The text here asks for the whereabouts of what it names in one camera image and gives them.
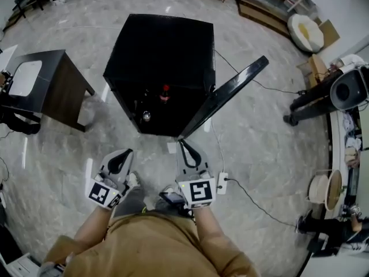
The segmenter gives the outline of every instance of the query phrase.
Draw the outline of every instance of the round cushion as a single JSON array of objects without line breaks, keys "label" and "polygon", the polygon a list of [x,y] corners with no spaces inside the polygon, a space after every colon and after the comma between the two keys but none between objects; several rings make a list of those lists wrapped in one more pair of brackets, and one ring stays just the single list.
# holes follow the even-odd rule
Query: round cushion
[{"label": "round cushion", "polygon": [[324,46],[323,32],[308,16],[294,14],[288,19],[287,26],[292,40],[300,49],[317,53]]}]

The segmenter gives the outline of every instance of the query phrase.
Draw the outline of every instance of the dark wooden table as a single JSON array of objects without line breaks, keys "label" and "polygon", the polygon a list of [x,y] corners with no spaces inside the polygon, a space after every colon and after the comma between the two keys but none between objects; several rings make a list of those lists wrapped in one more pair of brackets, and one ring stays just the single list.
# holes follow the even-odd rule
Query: dark wooden table
[{"label": "dark wooden table", "polygon": [[14,75],[22,63],[42,61],[40,72],[31,92],[26,96],[1,97],[1,106],[34,121],[33,113],[42,113],[70,127],[85,132],[85,126],[78,123],[85,91],[95,91],[72,63],[65,50],[44,51],[27,54],[14,59],[9,72]]}]

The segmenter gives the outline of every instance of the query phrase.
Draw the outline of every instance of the brown shirt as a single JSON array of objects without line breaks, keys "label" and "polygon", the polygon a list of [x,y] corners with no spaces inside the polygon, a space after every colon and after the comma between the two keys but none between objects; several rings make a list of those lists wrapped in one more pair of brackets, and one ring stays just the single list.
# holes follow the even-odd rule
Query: brown shirt
[{"label": "brown shirt", "polygon": [[87,249],[61,236],[45,262],[64,264],[64,276],[259,276],[252,262],[227,237],[199,242],[191,220],[156,213],[111,221],[106,238]]}]

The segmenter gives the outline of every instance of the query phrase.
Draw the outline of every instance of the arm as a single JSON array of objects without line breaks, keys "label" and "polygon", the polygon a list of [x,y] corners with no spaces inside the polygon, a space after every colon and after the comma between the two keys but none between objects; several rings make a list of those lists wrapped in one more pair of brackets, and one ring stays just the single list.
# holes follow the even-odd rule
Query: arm
[{"label": "arm", "polygon": [[210,207],[196,208],[193,212],[203,253],[220,276],[259,276],[248,257],[223,233]]},{"label": "arm", "polygon": [[355,214],[351,215],[351,227],[352,231],[354,232],[360,232],[363,228],[363,223],[359,223],[357,221],[357,217]]},{"label": "arm", "polygon": [[111,210],[96,207],[78,229],[74,240],[89,248],[99,244],[105,237],[111,212]]},{"label": "arm", "polygon": [[110,216],[110,210],[96,207],[84,224],[78,229],[74,239],[67,236],[58,237],[43,262],[50,261],[55,264],[65,264],[66,258],[71,254],[80,254],[100,243],[105,237]]}]

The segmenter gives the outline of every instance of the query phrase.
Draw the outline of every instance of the power outlet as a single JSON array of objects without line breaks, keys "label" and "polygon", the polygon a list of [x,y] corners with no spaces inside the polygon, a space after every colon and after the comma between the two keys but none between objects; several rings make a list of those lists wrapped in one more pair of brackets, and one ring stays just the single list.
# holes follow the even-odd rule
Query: power outlet
[{"label": "power outlet", "polygon": [[224,180],[225,178],[228,178],[228,173],[219,173],[217,186],[218,195],[225,195],[227,191],[227,181]]}]

